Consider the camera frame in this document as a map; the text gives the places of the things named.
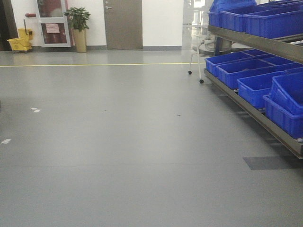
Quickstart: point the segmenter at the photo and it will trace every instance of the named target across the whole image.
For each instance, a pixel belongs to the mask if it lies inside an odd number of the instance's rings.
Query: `metal shelf rack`
[[[279,39],[267,39],[246,33],[239,33],[232,30],[209,26],[209,31],[215,36],[230,41],[245,44],[247,46],[266,51],[268,53],[275,54],[290,60],[303,63],[303,46],[292,45],[286,42],[292,42],[296,40],[302,40],[303,34],[283,37]],[[215,84],[220,90],[222,90],[230,99],[238,104],[243,110],[245,110],[251,117],[259,122],[269,133],[277,138],[284,146],[286,146],[291,152],[293,152],[298,158],[303,158],[303,143],[298,142],[289,136],[280,127],[269,120],[263,113],[255,109],[250,103],[241,98],[235,91],[231,90],[218,78],[213,76],[207,69],[204,70],[205,76]]]

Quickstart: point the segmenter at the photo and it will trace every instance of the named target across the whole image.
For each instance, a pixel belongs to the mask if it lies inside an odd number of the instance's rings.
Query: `blue plastic crate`
[[[268,96],[265,100],[265,114],[272,122],[286,131],[294,139],[303,137],[303,114],[293,115],[283,107],[279,106]]]
[[[256,13],[266,10],[272,10],[273,8],[262,7],[262,6],[247,6],[235,9],[227,9],[221,11],[221,22],[222,27],[237,32],[245,32],[245,14]]]
[[[265,38],[303,33],[303,10],[298,8],[274,9],[244,15],[246,33]]]
[[[271,58],[264,58],[263,59],[266,62],[269,62],[271,64],[274,64],[276,66],[276,70],[278,71],[284,71],[287,69],[292,69],[292,68],[298,68],[300,67],[300,63],[291,61],[286,58],[281,58],[281,57],[271,57]]]
[[[252,59],[217,66],[218,78],[231,89],[238,88],[237,79],[266,74],[275,71],[275,67],[265,61]]]
[[[263,7],[274,7],[274,8],[280,8],[280,7],[293,7],[293,6],[298,6],[302,5],[303,1],[302,0],[294,0],[294,1],[274,1],[274,2],[269,2],[269,3],[264,3],[260,4],[260,6]]]
[[[222,15],[221,13],[209,12],[209,25],[222,27]]]
[[[273,77],[285,74],[285,72],[278,71],[238,79],[239,95],[249,102],[253,107],[262,109],[265,107],[263,96],[269,94]]]
[[[242,52],[252,56],[253,58],[257,58],[257,59],[275,57],[275,55],[273,55],[271,53],[267,53],[267,52],[260,51],[257,49],[251,49],[251,50],[242,51]]]
[[[255,0],[214,0],[209,11],[219,13],[225,9],[256,5]]]
[[[301,64],[301,67],[285,70],[285,72],[291,74],[291,73],[297,73],[297,72],[303,72],[303,65]]]
[[[273,77],[269,97],[291,114],[303,114],[303,72]]]
[[[219,55],[215,57],[206,58],[206,68],[212,73],[215,77],[218,77],[218,72],[216,70],[216,66],[231,63],[235,61],[244,61],[252,59],[252,56],[245,54],[243,52],[229,53],[224,55]]]

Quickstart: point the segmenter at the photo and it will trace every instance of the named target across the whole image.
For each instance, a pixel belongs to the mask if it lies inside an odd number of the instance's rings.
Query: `floor tape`
[[[176,63],[131,63],[131,64],[53,64],[53,65],[0,65],[0,68],[8,67],[47,67],[47,66],[136,66],[136,65],[189,65],[189,62]]]

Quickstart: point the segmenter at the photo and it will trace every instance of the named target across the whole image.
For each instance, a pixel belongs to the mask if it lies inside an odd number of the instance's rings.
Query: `epoxy floor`
[[[0,52],[0,226],[301,227],[303,163],[189,60]]]

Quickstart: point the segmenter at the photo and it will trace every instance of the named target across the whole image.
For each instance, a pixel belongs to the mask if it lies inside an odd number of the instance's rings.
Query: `gray door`
[[[142,49],[142,0],[103,0],[108,49]]]

